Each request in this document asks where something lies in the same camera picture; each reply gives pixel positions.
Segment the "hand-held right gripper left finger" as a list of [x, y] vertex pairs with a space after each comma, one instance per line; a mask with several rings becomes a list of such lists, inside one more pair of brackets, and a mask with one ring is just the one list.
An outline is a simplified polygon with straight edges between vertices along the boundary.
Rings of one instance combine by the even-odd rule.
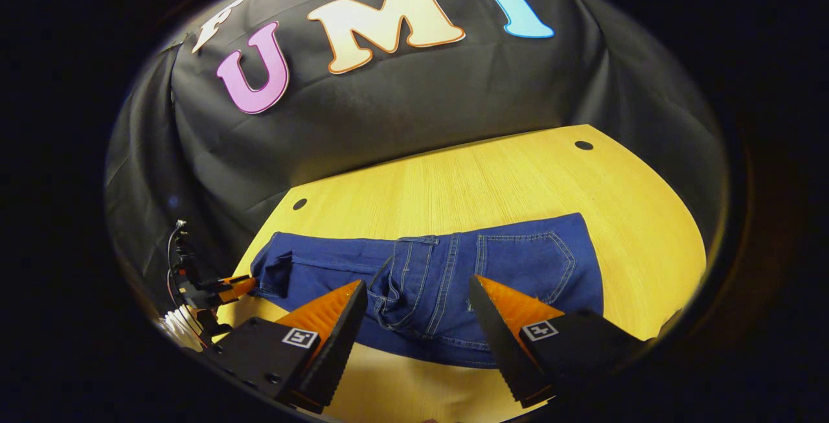
[[251, 317], [204, 351], [219, 372], [270, 400], [320, 414], [334, 399], [367, 307], [349, 282], [276, 321]]

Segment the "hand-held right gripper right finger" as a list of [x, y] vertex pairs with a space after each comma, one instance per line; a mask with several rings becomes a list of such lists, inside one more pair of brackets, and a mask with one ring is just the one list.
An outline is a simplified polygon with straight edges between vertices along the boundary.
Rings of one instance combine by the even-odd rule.
[[505, 284], [474, 275], [469, 301], [497, 369], [524, 408], [585, 393], [648, 349], [600, 314], [565, 313]]

